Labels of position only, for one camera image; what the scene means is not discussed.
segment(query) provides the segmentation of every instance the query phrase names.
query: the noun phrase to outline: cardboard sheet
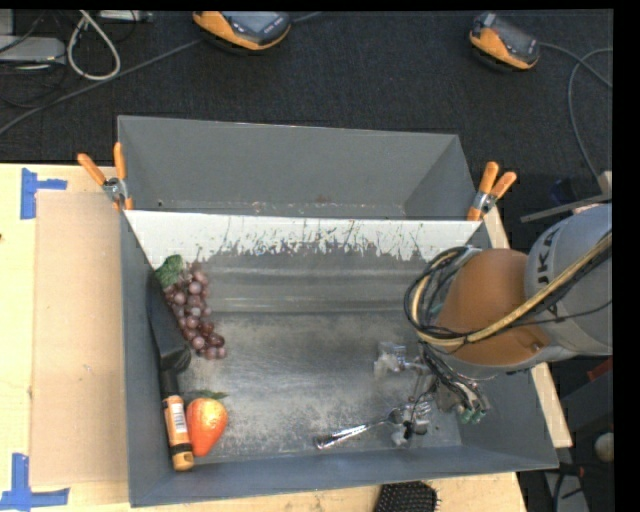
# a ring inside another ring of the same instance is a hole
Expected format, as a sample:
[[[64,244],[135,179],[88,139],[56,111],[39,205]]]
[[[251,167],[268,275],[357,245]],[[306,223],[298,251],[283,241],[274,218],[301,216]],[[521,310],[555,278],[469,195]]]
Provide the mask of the cardboard sheet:
[[[38,193],[32,485],[127,478],[119,247],[101,189]]]

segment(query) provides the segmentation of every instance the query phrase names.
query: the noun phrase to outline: purple grape cluster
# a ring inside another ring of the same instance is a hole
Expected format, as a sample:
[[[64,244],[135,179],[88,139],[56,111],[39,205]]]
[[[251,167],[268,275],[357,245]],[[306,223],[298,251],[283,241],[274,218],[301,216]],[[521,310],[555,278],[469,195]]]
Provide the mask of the purple grape cluster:
[[[200,264],[189,265],[174,284],[164,288],[164,296],[195,353],[209,360],[224,359],[225,339],[215,331],[211,320],[212,311],[207,305],[209,278]]]

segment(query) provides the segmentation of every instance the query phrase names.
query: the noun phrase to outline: white label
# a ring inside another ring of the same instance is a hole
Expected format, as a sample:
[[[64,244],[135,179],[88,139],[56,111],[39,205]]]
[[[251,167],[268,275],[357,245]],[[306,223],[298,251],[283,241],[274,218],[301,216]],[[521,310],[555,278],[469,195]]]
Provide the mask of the white label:
[[[173,417],[173,424],[176,427],[176,433],[187,433],[187,421],[184,417],[184,409],[182,404],[171,404],[171,415]]]

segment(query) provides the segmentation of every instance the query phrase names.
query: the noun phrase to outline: blue tape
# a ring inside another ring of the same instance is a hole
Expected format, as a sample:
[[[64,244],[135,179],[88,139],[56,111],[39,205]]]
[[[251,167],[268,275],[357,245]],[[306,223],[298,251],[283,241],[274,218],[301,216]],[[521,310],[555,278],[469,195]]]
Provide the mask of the blue tape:
[[[29,512],[32,507],[66,505],[69,488],[50,492],[31,492],[29,487],[29,457],[14,453],[11,457],[11,490],[2,491],[0,510]]]
[[[36,216],[36,192],[39,189],[65,190],[65,180],[48,179],[38,181],[38,175],[26,167],[22,168],[22,191],[20,201],[20,218],[33,219]]]

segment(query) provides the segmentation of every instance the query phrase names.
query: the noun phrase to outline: fake strawberry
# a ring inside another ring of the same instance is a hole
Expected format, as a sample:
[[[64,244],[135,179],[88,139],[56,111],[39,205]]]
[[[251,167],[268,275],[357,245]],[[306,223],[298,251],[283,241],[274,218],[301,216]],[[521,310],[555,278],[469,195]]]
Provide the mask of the fake strawberry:
[[[219,400],[200,397],[189,402],[186,417],[193,455],[204,457],[227,428],[227,409]]]

